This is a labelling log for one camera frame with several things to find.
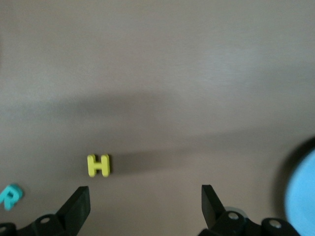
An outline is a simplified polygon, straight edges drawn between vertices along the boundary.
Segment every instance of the screw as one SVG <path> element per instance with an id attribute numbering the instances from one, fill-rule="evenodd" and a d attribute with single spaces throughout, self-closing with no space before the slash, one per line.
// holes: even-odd
<path id="1" fill-rule="evenodd" d="M 238 215 L 235 213 L 235 212 L 230 212 L 228 214 L 228 217 L 231 219 L 231 220 L 238 220 Z"/>
<path id="2" fill-rule="evenodd" d="M 41 224 L 45 224 L 45 223 L 47 223 L 49 220 L 50 220 L 49 217 L 45 217 L 45 218 L 42 218 L 42 219 L 40 220 L 40 223 L 41 223 Z"/>
<path id="3" fill-rule="evenodd" d="M 6 226 L 1 226 L 0 227 L 0 233 L 4 232 L 6 230 Z"/>
<path id="4" fill-rule="evenodd" d="M 270 220 L 269 224 L 277 229 L 281 228 L 281 224 L 278 220 Z"/>

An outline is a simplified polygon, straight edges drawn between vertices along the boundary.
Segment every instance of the table surface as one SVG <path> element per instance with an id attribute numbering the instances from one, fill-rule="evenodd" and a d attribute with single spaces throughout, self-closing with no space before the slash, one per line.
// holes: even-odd
<path id="1" fill-rule="evenodd" d="M 201 185 L 256 223 L 314 135 L 313 0 L 0 0 L 0 189 L 23 227 L 88 185 L 84 235 L 194 236 Z M 87 156 L 112 155 L 88 176 Z"/>

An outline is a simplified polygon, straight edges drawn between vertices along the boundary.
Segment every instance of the blurry blue object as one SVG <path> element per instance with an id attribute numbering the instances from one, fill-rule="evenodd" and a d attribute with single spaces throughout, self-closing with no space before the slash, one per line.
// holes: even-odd
<path id="1" fill-rule="evenodd" d="M 8 185 L 0 193 L 0 204 L 4 202 L 4 209 L 11 210 L 12 207 L 22 198 L 23 191 L 15 184 Z"/>
<path id="2" fill-rule="evenodd" d="M 291 176 L 284 207 L 288 222 L 301 236 L 315 236 L 315 150 Z"/>

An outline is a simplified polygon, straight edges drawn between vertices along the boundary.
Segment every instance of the yellow letter h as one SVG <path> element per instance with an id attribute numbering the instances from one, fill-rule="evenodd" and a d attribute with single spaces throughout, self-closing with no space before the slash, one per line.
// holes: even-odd
<path id="1" fill-rule="evenodd" d="M 100 162 L 96 161 L 94 154 L 88 155 L 88 170 L 90 177 L 94 177 L 97 170 L 102 170 L 102 175 L 108 177 L 110 173 L 109 155 L 102 155 L 100 157 Z"/>

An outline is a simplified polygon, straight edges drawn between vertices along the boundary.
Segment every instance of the black plastic part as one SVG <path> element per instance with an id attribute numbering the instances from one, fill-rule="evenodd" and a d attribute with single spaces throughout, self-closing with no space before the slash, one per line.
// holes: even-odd
<path id="1" fill-rule="evenodd" d="M 208 229 L 199 236 L 300 236 L 284 220 L 266 218 L 258 225 L 238 212 L 226 211 L 211 185 L 202 186 L 202 212 Z M 271 220 L 277 221 L 277 227 Z"/>
<path id="2" fill-rule="evenodd" d="M 202 186 L 201 202 L 202 213 L 210 229 L 225 212 L 225 208 L 211 185 Z"/>
<path id="3" fill-rule="evenodd" d="M 0 236 L 76 236 L 90 210 L 89 188 L 79 187 L 56 214 L 41 216 L 19 230 L 12 223 L 0 224 L 5 227 Z"/>
<path id="4" fill-rule="evenodd" d="M 280 228 L 275 228 L 271 226 L 270 221 L 276 220 L 281 224 Z M 263 228 L 264 235 L 267 236 L 289 236 L 289 235 L 299 235 L 297 231 L 285 220 L 274 219 L 274 218 L 266 218 L 261 222 L 261 226 Z"/>

